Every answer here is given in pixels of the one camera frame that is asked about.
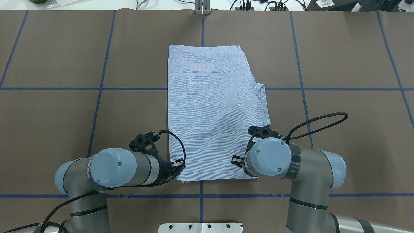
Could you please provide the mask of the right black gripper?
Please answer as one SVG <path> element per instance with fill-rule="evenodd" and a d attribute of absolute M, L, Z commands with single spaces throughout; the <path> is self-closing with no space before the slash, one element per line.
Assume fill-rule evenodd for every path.
<path fill-rule="evenodd" d="M 244 168 L 244 158 L 237 156 L 237 155 L 232 155 L 232 160 L 231 160 L 231 164 L 237 166 L 238 168 Z"/>

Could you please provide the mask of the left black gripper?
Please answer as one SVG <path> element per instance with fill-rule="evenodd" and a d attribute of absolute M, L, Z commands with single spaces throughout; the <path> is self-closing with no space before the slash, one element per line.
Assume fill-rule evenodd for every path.
<path fill-rule="evenodd" d="M 180 158 L 173 162 L 168 161 L 165 158 L 161 158 L 160 164 L 160 176 L 161 183 L 168 183 L 171 179 L 174 179 L 182 173 L 185 169 L 185 158 Z"/>

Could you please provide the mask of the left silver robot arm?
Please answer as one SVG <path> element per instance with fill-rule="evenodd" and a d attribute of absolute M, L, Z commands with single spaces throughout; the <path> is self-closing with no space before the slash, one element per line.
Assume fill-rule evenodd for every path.
<path fill-rule="evenodd" d="M 109 233 L 107 192 L 121 187 L 156 187 L 185 168 L 185 158 L 170 162 L 158 155 L 121 148 L 64 163 L 56 171 L 57 189 L 68 195 L 67 233 Z"/>

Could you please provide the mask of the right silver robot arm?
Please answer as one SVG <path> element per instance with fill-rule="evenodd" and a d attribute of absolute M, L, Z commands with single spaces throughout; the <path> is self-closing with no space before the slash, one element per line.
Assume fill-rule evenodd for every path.
<path fill-rule="evenodd" d="M 277 138 L 250 142 L 232 164 L 252 177 L 274 176 L 291 181 L 286 233 L 409 233 L 400 227 L 328 211 L 331 189 L 343 185 L 346 163 L 340 155 L 302 148 Z"/>

